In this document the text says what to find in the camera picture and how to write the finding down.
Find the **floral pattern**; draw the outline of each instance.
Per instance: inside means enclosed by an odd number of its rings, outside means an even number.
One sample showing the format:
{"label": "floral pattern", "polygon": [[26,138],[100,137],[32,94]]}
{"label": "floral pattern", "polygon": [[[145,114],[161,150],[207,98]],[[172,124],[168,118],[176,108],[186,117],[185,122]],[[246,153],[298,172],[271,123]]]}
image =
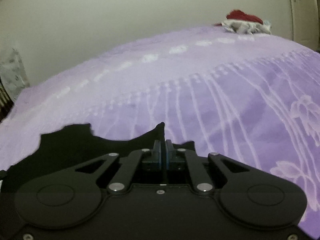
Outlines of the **floral pattern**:
{"label": "floral pattern", "polygon": [[[299,169],[297,165],[295,165],[294,163],[287,161],[279,161],[276,162],[276,164],[277,166],[272,168],[270,170],[270,173],[282,179],[290,180],[294,183],[296,183],[299,178],[304,178],[304,192],[308,199],[308,206],[313,211],[317,211],[318,209],[320,209],[320,204],[317,200],[317,187],[314,180],[310,176],[304,174],[304,172],[301,169]],[[306,212],[304,213],[301,222],[305,220]]]}
{"label": "floral pattern", "polygon": [[300,118],[307,135],[311,135],[316,146],[320,146],[320,107],[311,96],[303,95],[291,105],[291,117]]}

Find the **metal pin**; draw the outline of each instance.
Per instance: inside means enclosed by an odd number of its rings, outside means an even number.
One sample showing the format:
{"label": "metal pin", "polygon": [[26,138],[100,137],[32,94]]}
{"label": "metal pin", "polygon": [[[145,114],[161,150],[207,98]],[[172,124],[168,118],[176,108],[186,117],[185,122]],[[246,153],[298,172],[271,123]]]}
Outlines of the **metal pin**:
{"label": "metal pin", "polygon": [[112,191],[123,190],[124,185],[122,183],[115,182],[109,185],[109,189],[111,189]]}
{"label": "metal pin", "polygon": [[206,192],[206,191],[212,190],[213,186],[209,183],[200,183],[197,185],[197,189],[199,189],[200,191]]}

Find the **circular cover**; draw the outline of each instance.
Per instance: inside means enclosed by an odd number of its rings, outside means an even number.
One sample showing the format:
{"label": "circular cover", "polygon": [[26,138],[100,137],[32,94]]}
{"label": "circular cover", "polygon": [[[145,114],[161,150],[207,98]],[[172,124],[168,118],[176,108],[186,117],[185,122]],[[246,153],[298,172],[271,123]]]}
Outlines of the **circular cover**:
{"label": "circular cover", "polygon": [[247,193],[252,202],[262,206],[278,205],[284,199],[284,192],[272,185],[255,185]]}
{"label": "circular cover", "polygon": [[33,179],[17,191],[15,207],[29,224],[67,228],[84,221],[101,202],[101,191],[89,174],[60,171]]}

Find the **red cloth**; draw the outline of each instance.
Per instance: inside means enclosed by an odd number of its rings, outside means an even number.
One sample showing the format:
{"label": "red cloth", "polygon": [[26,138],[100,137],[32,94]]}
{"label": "red cloth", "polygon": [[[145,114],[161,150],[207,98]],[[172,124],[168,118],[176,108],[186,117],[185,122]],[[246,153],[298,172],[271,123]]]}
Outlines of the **red cloth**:
{"label": "red cloth", "polygon": [[243,11],[240,10],[233,10],[232,12],[230,12],[229,15],[227,15],[227,19],[228,20],[241,20],[241,21],[248,21],[248,22],[257,22],[260,24],[263,24],[263,21],[255,16],[255,15],[250,15],[250,14],[246,14]]}

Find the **pile of clothes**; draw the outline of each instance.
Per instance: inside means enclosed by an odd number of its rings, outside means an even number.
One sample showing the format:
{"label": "pile of clothes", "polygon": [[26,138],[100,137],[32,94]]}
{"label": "pile of clothes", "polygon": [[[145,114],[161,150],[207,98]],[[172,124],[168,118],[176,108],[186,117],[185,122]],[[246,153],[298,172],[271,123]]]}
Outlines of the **pile of clothes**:
{"label": "pile of clothes", "polygon": [[271,24],[269,21],[262,21],[257,16],[246,14],[240,10],[233,10],[227,15],[227,20],[215,24],[215,26],[223,26],[228,32],[238,34],[271,34]]}

